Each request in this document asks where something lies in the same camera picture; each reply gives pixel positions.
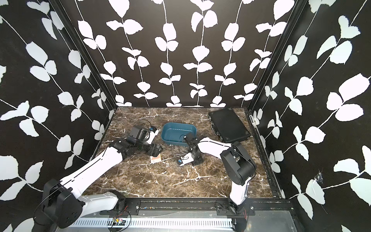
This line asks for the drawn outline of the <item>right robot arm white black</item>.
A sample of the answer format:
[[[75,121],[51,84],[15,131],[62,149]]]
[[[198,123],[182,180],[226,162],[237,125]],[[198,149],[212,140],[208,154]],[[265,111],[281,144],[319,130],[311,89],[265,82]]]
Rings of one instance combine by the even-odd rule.
[[[249,182],[256,176],[256,163],[240,142],[222,143],[204,137],[199,139],[193,133],[184,136],[188,153],[178,160],[178,165],[202,164],[203,154],[222,160],[226,173],[232,181],[229,200],[232,206],[240,206],[247,199]]]

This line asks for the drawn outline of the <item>black carrying case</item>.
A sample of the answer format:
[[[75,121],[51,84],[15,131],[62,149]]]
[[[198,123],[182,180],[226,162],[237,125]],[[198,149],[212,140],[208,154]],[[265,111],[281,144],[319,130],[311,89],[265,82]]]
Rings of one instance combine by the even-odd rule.
[[[231,108],[209,112],[208,118],[213,132],[223,143],[242,142],[251,136],[251,133]]]

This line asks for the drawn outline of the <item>black front rail base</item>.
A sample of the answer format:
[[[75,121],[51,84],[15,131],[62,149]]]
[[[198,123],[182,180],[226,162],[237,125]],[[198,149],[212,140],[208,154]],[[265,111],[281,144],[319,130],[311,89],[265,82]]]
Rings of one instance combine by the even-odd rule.
[[[228,198],[126,198],[125,208],[132,215],[140,211],[212,211],[218,216],[244,218],[259,211],[284,211],[295,215],[289,200],[248,198],[240,206],[232,206]]]

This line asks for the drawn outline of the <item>steel nail pile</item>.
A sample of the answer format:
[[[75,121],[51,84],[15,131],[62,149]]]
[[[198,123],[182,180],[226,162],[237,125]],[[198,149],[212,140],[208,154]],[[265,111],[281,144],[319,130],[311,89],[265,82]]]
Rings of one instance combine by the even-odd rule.
[[[182,172],[182,168],[186,166],[179,164],[179,160],[182,160],[184,158],[188,151],[186,147],[180,147],[180,146],[169,146],[169,167],[175,170],[175,172]]]

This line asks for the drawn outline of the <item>teal plastic storage box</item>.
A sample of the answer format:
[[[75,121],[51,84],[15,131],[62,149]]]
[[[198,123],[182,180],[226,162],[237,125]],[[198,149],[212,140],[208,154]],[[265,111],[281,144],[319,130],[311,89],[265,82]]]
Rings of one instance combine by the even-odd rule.
[[[167,145],[187,147],[184,137],[188,133],[193,133],[195,136],[197,128],[191,124],[169,122],[163,127],[161,139]]]

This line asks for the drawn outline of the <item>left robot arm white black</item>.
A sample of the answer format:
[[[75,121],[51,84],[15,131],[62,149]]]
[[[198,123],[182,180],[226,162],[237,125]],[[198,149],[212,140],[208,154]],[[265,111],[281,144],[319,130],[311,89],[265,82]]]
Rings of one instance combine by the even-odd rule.
[[[79,170],[61,180],[48,181],[44,185],[43,200],[38,209],[61,229],[71,226],[82,216],[100,211],[121,215],[127,209],[127,204],[125,196],[117,190],[89,196],[83,196],[83,193],[104,173],[134,155],[137,150],[157,157],[163,147],[147,143],[133,145],[125,139],[117,139]]]

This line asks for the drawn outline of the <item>white perforated strip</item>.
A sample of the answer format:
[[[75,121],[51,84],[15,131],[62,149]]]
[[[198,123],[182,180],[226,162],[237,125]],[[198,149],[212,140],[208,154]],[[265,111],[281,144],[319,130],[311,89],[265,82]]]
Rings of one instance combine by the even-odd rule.
[[[70,228],[106,228],[112,224],[112,218],[80,218]],[[231,229],[230,218],[132,218],[129,228],[158,229]]]

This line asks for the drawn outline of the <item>playing card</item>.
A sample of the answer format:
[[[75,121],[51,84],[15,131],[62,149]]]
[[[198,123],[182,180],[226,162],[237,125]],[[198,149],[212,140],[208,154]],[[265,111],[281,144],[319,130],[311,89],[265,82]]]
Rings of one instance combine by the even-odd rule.
[[[156,157],[154,157],[154,156],[150,157],[151,164],[158,163],[158,162],[161,162],[161,161],[162,161],[161,154],[158,154]]]

